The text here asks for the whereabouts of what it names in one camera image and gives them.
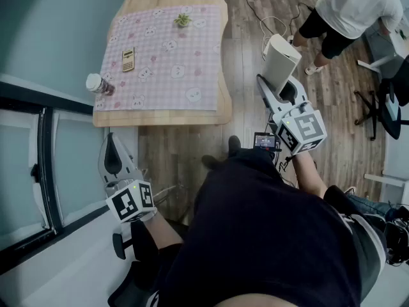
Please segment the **person's black shirt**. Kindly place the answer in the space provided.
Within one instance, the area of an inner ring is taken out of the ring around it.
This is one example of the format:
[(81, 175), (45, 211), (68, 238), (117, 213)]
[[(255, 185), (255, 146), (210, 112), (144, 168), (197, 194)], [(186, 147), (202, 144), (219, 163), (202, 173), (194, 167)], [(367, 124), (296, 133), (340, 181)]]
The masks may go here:
[(293, 164), (296, 188), (262, 149), (234, 146), (208, 172), (157, 307), (360, 307), (385, 266), (385, 237), (308, 153)]

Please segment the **white desk leg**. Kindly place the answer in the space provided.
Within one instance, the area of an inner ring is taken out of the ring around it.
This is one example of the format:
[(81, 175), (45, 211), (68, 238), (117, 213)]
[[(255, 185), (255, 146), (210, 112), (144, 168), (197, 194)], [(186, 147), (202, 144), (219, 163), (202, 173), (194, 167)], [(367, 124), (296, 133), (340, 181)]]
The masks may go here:
[(366, 62), (363, 62), (362, 60), (358, 59), (357, 60), (357, 65), (361, 66), (361, 67), (364, 67), (364, 68), (366, 68), (366, 69), (368, 69), (370, 71), (373, 71), (373, 72), (376, 72), (376, 73), (380, 74), (381, 73), (380, 67), (382, 65), (384, 65), (386, 63), (389, 63), (390, 61), (396, 59), (397, 57), (406, 58), (406, 56), (404, 56), (402, 54), (397, 54), (397, 53), (394, 52), (393, 54), (388, 55), (388, 56), (384, 56), (384, 57), (382, 57), (382, 58), (380, 58), (380, 59), (378, 59), (378, 60), (376, 60), (376, 61), (374, 61), (372, 63), (366, 63)]

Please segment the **person's left forearm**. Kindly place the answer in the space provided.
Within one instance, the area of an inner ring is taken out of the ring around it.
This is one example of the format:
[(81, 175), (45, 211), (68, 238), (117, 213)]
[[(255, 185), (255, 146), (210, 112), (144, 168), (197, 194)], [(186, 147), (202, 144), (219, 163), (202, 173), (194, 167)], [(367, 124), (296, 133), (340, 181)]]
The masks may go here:
[(154, 216), (146, 220), (144, 225), (158, 249), (164, 249), (168, 246), (183, 243), (183, 239), (160, 212), (157, 212)]

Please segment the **person's shoe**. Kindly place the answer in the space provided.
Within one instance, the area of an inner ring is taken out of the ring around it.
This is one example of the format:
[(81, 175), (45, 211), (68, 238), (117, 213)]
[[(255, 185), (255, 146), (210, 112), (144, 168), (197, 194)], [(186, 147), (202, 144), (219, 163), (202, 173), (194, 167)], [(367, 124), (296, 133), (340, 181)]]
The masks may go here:
[(241, 149), (241, 142), (237, 136), (230, 136), (228, 139), (228, 155), (235, 155)]
[(203, 166), (208, 170), (216, 170), (216, 169), (219, 169), (223, 165), (222, 161), (216, 159), (212, 155), (202, 156), (201, 162)]

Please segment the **white rectangular box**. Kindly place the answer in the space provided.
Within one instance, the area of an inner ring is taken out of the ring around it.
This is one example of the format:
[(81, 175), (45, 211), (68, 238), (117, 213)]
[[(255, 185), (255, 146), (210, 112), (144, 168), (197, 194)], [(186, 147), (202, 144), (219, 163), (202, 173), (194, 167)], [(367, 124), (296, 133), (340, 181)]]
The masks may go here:
[(302, 56), (281, 35), (275, 34), (264, 48), (263, 57), (265, 62), (261, 75), (280, 94)]

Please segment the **person's left shoe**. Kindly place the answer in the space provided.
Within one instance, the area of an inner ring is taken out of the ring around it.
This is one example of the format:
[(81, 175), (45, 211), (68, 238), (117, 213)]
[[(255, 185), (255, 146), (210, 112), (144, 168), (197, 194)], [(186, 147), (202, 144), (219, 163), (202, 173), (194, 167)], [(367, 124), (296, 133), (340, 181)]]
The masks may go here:
[(212, 155), (202, 156), (201, 162), (203, 166), (208, 170), (216, 170), (216, 169), (219, 169), (223, 165), (222, 161), (216, 159)]

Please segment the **person's right forearm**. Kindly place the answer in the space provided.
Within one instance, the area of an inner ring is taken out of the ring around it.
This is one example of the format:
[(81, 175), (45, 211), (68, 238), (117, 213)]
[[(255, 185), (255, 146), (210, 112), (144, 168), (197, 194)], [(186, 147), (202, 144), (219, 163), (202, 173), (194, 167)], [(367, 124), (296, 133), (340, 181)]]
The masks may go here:
[(310, 153), (299, 153), (292, 161), (300, 194), (323, 199), (328, 187), (321, 179)]

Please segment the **white-lidded clear jar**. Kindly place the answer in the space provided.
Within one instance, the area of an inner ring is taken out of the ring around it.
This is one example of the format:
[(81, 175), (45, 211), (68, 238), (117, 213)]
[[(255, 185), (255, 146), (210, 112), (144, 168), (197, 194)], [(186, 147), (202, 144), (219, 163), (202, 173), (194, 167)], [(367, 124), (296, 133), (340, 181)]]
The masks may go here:
[(115, 88), (99, 74), (89, 74), (86, 79), (86, 88), (90, 92), (103, 95), (113, 95)]

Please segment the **person's right shoe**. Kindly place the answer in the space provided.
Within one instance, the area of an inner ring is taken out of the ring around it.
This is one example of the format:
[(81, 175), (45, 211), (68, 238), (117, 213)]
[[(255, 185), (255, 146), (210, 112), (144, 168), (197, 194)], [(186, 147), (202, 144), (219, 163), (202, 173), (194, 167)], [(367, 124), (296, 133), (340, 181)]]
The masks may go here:
[(228, 139), (228, 155), (235, 155), (241, 149), (241, 142), (237, 136), (230, 136)]

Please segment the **black window frame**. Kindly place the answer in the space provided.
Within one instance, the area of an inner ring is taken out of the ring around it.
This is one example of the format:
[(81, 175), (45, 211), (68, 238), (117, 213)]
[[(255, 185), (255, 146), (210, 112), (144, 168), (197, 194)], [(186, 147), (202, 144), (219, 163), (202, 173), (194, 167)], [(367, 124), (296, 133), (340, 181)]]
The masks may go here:
[(93, 113), (91, 105), (24, 88), (0, 79), (0, 109), (39, 116), (36, 122), (40, 131), (36, 139), (38, 157), (29, 170), (35, 184), (40, 186), (40, 198), (45, 204), (45, 216), (50, 224), (49, 229), (41, 230), (40, 233), (0, 251), (0, 275), (3, 275), (106, 213), (108, 206), (104, 205), (68, 226), (63, 226), (58, 211), (52, 174), (52, 116), (57, 109), (81, 116), (91, 116)]

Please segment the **black office chair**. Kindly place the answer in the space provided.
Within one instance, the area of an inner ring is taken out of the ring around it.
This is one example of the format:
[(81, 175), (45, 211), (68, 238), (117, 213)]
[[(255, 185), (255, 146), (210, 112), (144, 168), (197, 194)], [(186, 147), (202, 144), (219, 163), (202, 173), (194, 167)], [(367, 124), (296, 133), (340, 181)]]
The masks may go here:
[(382, 79), (378, 91), (370, 91), (371, 100), (358, 90), (354, 92), (368, 108), (368, 113), (354, 121), (355, 125), (362, 125), (371, 119), (373, 135), (371, 141), (376, 139), (376, 124), (380, 122), (386, 133), (393, 139), (400, 137), (401, 127), (409, 126), (409, 120), (401, 118), (401, 107), (409, 104), (409, 55), (403, 60), (399, 70), (391, 78)]

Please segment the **beige calculator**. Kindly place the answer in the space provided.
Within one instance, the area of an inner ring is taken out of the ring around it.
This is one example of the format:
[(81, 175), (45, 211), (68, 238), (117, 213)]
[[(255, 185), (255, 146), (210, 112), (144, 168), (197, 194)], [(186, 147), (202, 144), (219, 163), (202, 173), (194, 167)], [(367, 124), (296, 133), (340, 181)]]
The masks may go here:
[(135, 68), (134, 48), (122, 52), (122, 72), (133, 71)]

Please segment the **pink checked table mat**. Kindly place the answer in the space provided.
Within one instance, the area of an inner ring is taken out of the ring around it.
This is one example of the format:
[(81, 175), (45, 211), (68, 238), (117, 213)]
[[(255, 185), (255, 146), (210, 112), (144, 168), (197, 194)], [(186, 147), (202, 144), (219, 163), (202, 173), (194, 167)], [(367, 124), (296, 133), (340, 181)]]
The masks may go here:
[[(179, 28), (186, 13), (192, 22)], [(173, 6), (115, 18), (100, 75), (113, 95), (97, 94), (95, 111), (217, 109), (220, 8)], [(122, 72), (122, 52), (134, 48), (135, 68)]]

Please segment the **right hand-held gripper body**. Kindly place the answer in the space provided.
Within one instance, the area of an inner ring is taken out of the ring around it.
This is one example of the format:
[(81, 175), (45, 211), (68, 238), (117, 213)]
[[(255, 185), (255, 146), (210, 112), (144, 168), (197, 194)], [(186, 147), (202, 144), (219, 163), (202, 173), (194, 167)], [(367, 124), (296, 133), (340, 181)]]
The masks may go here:
[(308, 100), (275, 113), (273, 121), (275, 133), (291, 155), (313, 150), (327, 138), (321, 113)]

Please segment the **small black screen device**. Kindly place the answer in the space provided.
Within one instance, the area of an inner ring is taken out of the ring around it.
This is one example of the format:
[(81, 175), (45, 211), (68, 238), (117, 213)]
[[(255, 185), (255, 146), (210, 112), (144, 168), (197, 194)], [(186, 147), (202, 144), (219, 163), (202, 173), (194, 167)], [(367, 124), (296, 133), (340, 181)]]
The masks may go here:
[(260, 148), (264, 150), (272, 150), (276, 148), (275, 136), (266, 132), (255, 132), (254, 133), (254, 148)]

